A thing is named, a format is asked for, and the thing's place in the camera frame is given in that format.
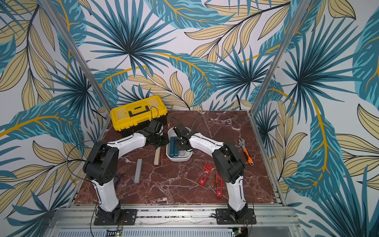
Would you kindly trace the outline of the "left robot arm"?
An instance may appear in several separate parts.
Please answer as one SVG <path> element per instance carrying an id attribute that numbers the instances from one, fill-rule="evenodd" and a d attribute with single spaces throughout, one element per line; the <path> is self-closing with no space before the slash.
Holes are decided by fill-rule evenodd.
<path id="1" fill-rule="evenodd" d="M 90 178 L 98 196 L 100 216 L 115 223 L 120 219 L 120 203 L 115 193 L 114 177 L 118 159 L 136 149 L 152 145 L 155 149 L 168 144 L 163 123 L 151 120 L 149 125 L 113 142 L 98 141 L 85 161 L 83 171 Z"/>

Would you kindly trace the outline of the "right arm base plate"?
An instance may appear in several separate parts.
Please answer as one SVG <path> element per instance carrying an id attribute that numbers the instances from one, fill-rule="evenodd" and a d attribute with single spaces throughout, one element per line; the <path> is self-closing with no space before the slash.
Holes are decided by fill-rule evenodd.
<path id="1" fill-rule="evenodd" d="M 257 224 L 254 209 L 248 208 L 243 214 L 237 214 L 232 209 L 218 208 L 216 220 L 218 225 L 255 225 Z"/>

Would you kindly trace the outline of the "teal block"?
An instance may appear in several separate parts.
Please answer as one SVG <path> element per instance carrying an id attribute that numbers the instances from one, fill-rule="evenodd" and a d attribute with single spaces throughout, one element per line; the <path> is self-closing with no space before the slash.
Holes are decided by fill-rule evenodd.
<path id="1" fill-rule="evenodd" d="M 177 145 L 176 145 L 177 140 L 178 140 L 178 137 L 174 137 L 174 157 L 179 156 L 179 151 L 178 151 Z"/>
<path id="2" fill-rule="evenodd" d="M 175 137 L 170 138 L 170 157 L 175 156 Z"/>

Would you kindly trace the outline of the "white rectangular tray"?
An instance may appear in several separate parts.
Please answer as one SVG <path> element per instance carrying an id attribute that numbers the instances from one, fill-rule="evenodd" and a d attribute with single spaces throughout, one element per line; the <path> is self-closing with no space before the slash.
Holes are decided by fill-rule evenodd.
<path id="1" fill-rule="evenodd" d="M 173 157 L 171 158 L 170 157 L 170 138 L 171 137 L 177 137 L 177 135 L 175 134 L 173 128 L 170 128 L 168 130 L 168 138 L 169 138 L 169 143 L 166 145 L 166 156 L 172 161 L 172 162 L 186 162 L 188 161 L 192 154 L 193 154 L 193 151 L 191 152 L 187 152 L 187 151 L 184 151 L 185 155 L 184 156 L 178 156 L 178 157 Z"/>

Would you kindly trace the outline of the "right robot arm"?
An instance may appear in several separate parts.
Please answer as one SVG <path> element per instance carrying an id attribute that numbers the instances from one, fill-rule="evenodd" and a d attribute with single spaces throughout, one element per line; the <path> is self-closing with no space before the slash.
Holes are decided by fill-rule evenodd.
<path id="1" fill-rule="evenodd" d="M 173 128 L 178 137 L 176 146 L 179 150 L 198 149 L 214 160 L 218 175 L 226 183 L 231 217 L 242 219 L 248 210 L 244 196 L 243 179 L 245 163 L 233 143 L 218 142 L 195 130 L 188 130 L 182 124 Z"/>

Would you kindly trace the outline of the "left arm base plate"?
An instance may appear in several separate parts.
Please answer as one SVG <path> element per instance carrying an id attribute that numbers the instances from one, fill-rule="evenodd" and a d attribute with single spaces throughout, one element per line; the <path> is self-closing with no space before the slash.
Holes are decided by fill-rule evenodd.
<path id="1" fill-rule="evenodd" d="M 136 221 L 137 209 L 115 209 L 106 212 L 99 209 L 94 220 L 95 226 L 133 226 Z"/>

